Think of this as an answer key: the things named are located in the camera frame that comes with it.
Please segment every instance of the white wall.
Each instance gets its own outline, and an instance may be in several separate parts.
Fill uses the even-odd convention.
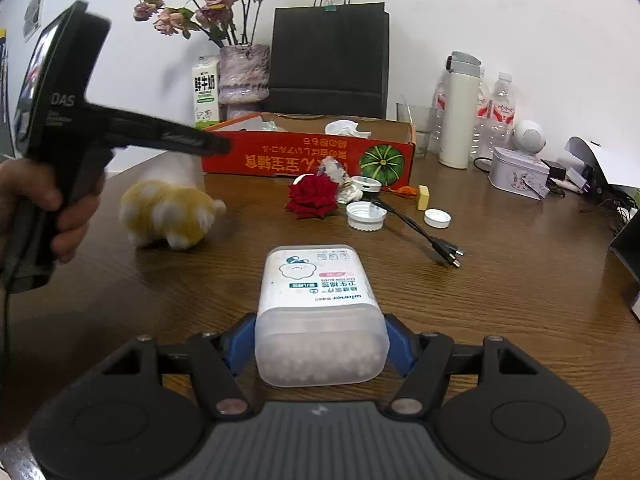
[[[25,45],[20,36],[28,1],[0,2],[0,27],[8,29],[12,107],[36,39]],[[45,0],[43,22],[73,1]],[[88,99],[192,124],[191,66],[217,47],[197,34],[189,41],[162,37],[150,22],[134,22],[137,0],[88,1],[90,10],[113,21]],[[312,1],[266,0],[257,41],[270,41],[275,7]],[[640,157],[637,0],[353,1],[385,1],[390,13],[389,118],[395,118],[401,93],[412,104],[427,105],[447,54],[465,50],[486,65],[490,86],[498,70],[513,73],[520,94],[517,115],[546,128],[546,157],[556,158],[572,135]],[[154,153],[129,148],[109,169],[125,169]]]

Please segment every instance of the plastic bottle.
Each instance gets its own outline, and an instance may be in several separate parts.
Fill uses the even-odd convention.
[[[440,136],[442,134],[442,122],[444,120],[444,113],[447,108],[447,93],[449,91],[449,71],[444,69],[436,90],[433,93],[433,112],[429,118],[429,144],[427,150],[431,153],[440,153]]]
[[[447,108],[447,90],[449,87],[449,71],[444,69],[438,79],[436,91],[433,93],[433,107],[436,110],[446,110]]]
[[[486,137],[489,113],[491,112],[491,91],[484,79],[484,66],[480,67],[480,89],[478,91],[478,111],[476,112],[476,122],[474,123],[474,134],[471,140],[471,151],[469,160],[474,160],[482,155],[483,144],[489,144],[483,137]]]
[[[491,109],[491,151],[503,148],[513,129],[513,117],[516,111],[516,98],[511,88],[511,74],[498,72],[498,81],[492,93]]]

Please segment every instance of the thermos bottle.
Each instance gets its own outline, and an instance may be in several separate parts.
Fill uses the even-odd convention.
[[[447,58],[449,90],[440,139],[441,164],[466,170],[480,88],[480,60],[455,51]]]

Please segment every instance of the wood grain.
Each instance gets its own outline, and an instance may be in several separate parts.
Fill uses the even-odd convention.
[[[416,160],[413,184],[429,186],[430,206],[453,217],[438,234],[466,252],[456,270],[436,263],[428,244],[397,218],[372,233],[350,229],[343,212],[297,221],[284,211],[289,180],[210,174],[207,191],[229,214],[209,237],[186,253],[136,251],[117,209],[144,168],[108,181],[78,257],[50,285],[13,298],[12,362],[0,389],[3,441],[43,400],[132,336],[181,342],[254,311],[274,247],[345,243],[360,255],[382,309],[412,330],[472,344],[500,333],[596,402],[612,428],[598,478],[640,478],[640,325],[621,297],[631,278],[607,251],[612,235],[604,219],[580,213],[587,207],[580,197],[537,202],[493,188],[476,170],[444,168],[432,156]],[[384,198],[422,221],[414,202]],[[364,384],[279,390],[263,384],[252,365],[240,382],[258,403],[388,399],[399,385],[389,367]],[[166,384],[189,394],[187,378]],[[450,393],[470,386],[470,379],[456,379]]]

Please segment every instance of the red cardboard box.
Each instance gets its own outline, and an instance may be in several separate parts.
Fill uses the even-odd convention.
[[[206,128],[229,137],[228,155],[202,159],[207,173],[297,176],[315,173],[326,156],[338,160],[351,176],[364,175],[397,189],[409,184],[414,160],[415,131],[407,123],[348,118],[370,139],[330,136],[324,127],[344,117],[252,114]],[[263,121],[274,121],[286,132],[264,132]]]

